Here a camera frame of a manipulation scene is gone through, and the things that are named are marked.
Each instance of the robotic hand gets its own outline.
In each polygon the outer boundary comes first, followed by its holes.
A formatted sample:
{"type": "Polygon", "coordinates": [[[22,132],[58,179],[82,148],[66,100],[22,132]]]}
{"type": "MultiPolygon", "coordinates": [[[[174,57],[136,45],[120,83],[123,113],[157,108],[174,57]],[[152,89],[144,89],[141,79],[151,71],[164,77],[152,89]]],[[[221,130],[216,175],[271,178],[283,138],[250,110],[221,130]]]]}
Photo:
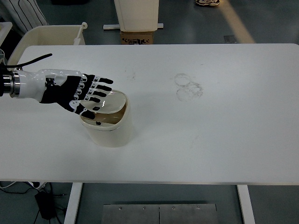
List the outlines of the robotic hand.
{"type": "Polygon", "coordinates": [[[36,73],[22,70],[1,71],[0,96],[10,93],[11,97],[33,98],[42,104],[58,103],[64,109],[94,119],[93,112],[86,109],[81,100],[100,102],[113,81],[95,75],[72,70],[39,70],[36,73]]]}

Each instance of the striped fabric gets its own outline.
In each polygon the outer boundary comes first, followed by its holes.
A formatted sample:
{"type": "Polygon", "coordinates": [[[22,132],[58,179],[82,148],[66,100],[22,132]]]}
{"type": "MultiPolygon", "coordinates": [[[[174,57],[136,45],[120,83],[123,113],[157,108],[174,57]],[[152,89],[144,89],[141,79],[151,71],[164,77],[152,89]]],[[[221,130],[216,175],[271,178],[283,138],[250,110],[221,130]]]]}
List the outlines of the striped fabric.
{"type": "Polygon", "coordinates": [[[20,35],[37,26],[48,25],[36,0],[0,0],[0,15],[13,23],[13,29],[20,35]]]}

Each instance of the white bin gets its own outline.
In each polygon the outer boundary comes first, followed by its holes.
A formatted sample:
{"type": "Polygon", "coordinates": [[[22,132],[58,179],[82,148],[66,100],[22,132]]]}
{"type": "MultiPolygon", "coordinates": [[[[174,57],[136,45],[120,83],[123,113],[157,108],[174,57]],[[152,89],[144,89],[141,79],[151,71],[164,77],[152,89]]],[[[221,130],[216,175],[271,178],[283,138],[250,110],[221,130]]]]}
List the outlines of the white bin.
{"type": "Polygon", "coordinates": [[[156,31],[159,0],[114,0],[121,31],[156,31]]]}
{"type": "Polygon", "coordinates": [[[81,25],[39,26],[28,31],[14,49],[8,60],[8,65],[18,64],[25,49],[36,45],[85,45],[83,29],[87,23],[81,25]]]}

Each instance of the shoe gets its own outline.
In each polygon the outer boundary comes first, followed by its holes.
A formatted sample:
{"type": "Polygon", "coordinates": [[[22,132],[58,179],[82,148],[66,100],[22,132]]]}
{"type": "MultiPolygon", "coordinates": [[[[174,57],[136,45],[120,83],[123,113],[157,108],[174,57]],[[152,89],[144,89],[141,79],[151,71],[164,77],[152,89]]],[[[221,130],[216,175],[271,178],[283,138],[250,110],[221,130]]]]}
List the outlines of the shoe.
{"type": "Polygon", "coordinates": [[[219,0],[195,0],[195,3],[200,6],[217,6],[219,5],[219,0]]]}

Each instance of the white table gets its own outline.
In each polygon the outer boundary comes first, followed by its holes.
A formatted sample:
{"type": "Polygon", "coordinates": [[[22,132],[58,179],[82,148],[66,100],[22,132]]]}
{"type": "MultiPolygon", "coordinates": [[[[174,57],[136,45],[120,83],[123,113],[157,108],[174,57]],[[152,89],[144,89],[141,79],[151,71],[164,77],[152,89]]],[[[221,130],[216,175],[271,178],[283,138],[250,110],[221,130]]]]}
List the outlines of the white table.
{"type": "Polygon", "coordinates": [[[0,180],[299,184],[297,45],[32,46],[20,62],[47,53],[23,69],[113,79],[131,100],[132,139],[99,147],[76,114],[5,96],[0,180]]]}

